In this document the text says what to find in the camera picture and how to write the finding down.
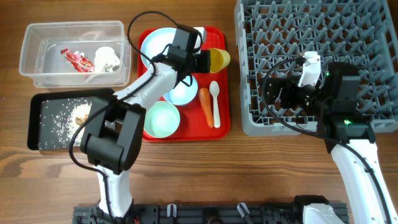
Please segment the yellow plastic cup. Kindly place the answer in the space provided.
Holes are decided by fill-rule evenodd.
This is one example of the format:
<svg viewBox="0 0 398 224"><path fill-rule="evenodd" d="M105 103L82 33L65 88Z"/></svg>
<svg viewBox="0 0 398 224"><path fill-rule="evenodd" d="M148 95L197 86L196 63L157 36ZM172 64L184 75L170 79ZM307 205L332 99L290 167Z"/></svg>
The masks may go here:
<svg viewBox="0 0 398 224"><path fill-rule="evenodd" d="M226 50L210 48L209 51L211 73L218 73L229 65L231 57Z"/></svg>

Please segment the light blue bowl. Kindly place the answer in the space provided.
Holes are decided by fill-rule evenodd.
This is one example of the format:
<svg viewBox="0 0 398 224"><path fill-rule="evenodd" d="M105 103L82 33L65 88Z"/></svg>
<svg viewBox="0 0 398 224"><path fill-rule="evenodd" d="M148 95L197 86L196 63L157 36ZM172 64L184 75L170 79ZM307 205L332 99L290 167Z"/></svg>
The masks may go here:
<svg viewBox="0 0 398 224"><path fill-rule="evenodd" d="M180 82L174 89L164 94L163 98L177 106L189 104L198 93L198 83L194 76L185 77L184 82L190 84L190 86Z"/></svg>

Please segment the green bowl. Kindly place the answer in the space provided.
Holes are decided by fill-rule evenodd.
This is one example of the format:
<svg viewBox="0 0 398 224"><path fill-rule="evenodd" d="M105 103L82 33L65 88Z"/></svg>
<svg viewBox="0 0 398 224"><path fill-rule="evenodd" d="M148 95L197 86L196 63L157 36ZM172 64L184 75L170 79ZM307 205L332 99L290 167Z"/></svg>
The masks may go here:
<svg viewBox="0 0 398 224"><path fill-rule="evenodd" d="M180 113L167 101L157 101L146 113L144 131L153 138L167 138L178 129Z"/></svg>

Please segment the white tissue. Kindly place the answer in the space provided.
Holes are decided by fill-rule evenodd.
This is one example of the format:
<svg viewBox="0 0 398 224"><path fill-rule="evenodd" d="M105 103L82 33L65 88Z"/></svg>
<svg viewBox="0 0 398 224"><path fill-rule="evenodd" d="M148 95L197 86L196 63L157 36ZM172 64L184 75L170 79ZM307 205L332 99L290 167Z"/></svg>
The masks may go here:
<svg viewBox="0 0 398 224"><path fill-rule="evenodd" d="M120 59L111 47L100 47L95 52L95 72L113 72L120 66Z"/></svg>

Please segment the red snack wrapper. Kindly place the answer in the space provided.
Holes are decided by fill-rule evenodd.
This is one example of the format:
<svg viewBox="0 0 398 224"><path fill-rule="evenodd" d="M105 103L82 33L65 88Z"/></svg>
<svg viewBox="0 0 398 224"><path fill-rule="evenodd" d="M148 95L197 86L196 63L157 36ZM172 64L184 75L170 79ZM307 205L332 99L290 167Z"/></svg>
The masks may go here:
<svg viewBox="0 0 398 224"><path fill-rule="evenodd" d="M64 58L80 73L94 72L95 65L88 60L82 53L71 52L69 49L63 49L60 53Z"/></svg>

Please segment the brown food scrap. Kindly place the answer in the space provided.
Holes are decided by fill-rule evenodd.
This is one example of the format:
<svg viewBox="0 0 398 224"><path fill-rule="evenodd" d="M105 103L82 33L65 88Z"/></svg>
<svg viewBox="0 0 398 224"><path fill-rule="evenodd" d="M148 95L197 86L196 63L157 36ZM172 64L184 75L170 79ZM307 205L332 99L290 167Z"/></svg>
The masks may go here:
<svg viewBox="0 0 398 224"><path fill-rule="evenodd" d="M88 119L88 115L84 115L84 116L77 116L75 118L75 123L79 126L81 126L86 120Z"/></svg>

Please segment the white rice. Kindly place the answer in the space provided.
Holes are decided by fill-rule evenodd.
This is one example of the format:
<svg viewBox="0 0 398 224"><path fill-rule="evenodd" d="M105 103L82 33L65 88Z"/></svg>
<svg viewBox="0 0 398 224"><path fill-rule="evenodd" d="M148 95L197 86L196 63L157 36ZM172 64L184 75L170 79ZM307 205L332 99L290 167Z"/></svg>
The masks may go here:
<svg viewBox="0 0 398 224"><path fill-rule="evenodd" d="M39 140L40 150L66 149L80 127L77 116L89 115L92 97L45 100L40 104Z"/></svg>

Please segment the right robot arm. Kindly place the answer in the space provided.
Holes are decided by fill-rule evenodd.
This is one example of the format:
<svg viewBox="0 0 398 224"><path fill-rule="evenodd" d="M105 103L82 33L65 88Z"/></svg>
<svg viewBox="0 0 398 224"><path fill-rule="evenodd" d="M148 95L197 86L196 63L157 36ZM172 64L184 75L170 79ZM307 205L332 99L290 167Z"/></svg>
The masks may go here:
<svg viewBox="0 0 398 224"><path fill-rule="evenodd" d="M299 77L273 78L281 63L262 78L261 95L266 107L280 97L281 107L300 107L318 122L317 131L293 130L324 140L343 179L356 223L397 223L397 212L382 176L376 136L371 123L356 110L360 78L358 68L344 62L327 66L318 85L320 63L296 58Z"/></svg>

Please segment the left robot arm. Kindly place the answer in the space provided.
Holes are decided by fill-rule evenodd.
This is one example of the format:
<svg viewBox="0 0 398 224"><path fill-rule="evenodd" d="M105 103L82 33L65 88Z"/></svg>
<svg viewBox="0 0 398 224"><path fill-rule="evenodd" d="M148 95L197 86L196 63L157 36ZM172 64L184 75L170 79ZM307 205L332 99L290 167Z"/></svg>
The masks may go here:
<svg viewBox="0 0 398 224"><path fill-rule="evenodd" d="M210 71L210 53L201 48L203 38L204 33L194 27L177 26L173 41L150 58L148 69L133 84L94 100L81 127L80 149L88 158L86 169L99 178L98 221L133 219L129 170L141 150L146 113L186 77Z"/></svg>

